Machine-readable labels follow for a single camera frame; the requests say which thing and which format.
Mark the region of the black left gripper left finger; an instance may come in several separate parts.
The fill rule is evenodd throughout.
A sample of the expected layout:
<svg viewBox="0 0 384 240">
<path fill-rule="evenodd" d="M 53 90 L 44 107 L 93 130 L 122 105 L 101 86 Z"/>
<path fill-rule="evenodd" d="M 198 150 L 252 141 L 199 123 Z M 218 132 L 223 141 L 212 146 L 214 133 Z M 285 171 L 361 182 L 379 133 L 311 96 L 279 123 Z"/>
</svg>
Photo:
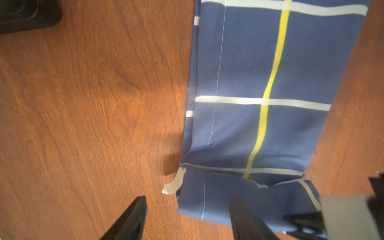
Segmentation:
<svg viewBox="0 0 384 240">
<path fill-rule="evenodd" d="M 137 197 L 101 240 L 142 240 L 147 211 L 146 197 Z"/>
</svg>

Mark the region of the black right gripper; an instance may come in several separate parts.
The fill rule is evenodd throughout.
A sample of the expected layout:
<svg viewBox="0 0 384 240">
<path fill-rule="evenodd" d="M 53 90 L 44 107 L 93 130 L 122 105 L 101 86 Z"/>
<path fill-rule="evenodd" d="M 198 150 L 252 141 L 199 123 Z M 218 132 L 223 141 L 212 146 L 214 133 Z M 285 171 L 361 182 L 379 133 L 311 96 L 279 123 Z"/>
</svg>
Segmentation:
<svg viewBox="0 0 384 240">
<path fill-rule="evenodd" d="M 384 175 L 369 178 L 374 196 L 324 197 L 322 210 L 284 219 L 298 229 L 298 240 L 382 240 L 384 238 Z"/>
</svg>

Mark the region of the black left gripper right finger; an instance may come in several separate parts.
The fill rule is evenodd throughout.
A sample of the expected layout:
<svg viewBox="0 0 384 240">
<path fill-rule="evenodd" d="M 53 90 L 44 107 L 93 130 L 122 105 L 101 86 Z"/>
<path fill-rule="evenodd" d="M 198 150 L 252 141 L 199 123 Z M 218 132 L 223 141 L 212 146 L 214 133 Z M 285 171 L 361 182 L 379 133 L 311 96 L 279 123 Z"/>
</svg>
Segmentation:
<svg viewBox="0 0 384 240">
<path fill-rule="evenodd" d="M 240 197 L 230 198 L 229 212 L 235 240 L 279 239 Z"/>
</svg>

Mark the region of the blue plaid pillowcase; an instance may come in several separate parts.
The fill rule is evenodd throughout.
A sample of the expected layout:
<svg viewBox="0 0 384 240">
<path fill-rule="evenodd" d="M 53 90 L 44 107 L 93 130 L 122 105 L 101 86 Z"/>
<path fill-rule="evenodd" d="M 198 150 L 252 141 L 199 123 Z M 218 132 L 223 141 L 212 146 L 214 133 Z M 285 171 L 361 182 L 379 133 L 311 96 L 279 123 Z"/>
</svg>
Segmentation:
<svg viewBox="0 0 384 240">
<path fill-rule="evenodd" d="M 163 194 L 229 225 L 239 196 L 274 232 L 317 212 L 303 174 L 370 1 L 196 1 L 180 167 Z"/>
</svg>

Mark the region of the black plastic tool case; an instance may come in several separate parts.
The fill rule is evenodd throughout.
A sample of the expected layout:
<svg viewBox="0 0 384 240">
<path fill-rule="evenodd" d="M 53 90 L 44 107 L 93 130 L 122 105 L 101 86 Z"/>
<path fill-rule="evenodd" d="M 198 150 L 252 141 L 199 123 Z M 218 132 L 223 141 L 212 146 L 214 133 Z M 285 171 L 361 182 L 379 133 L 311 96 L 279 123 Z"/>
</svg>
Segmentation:
<svg viewBox="0 0 384 240">
<path fill-rule="evenodd" d="M 49 28 L 61 19 L 57 1 L 1 0 L 1 34 Z"/>
</svg>

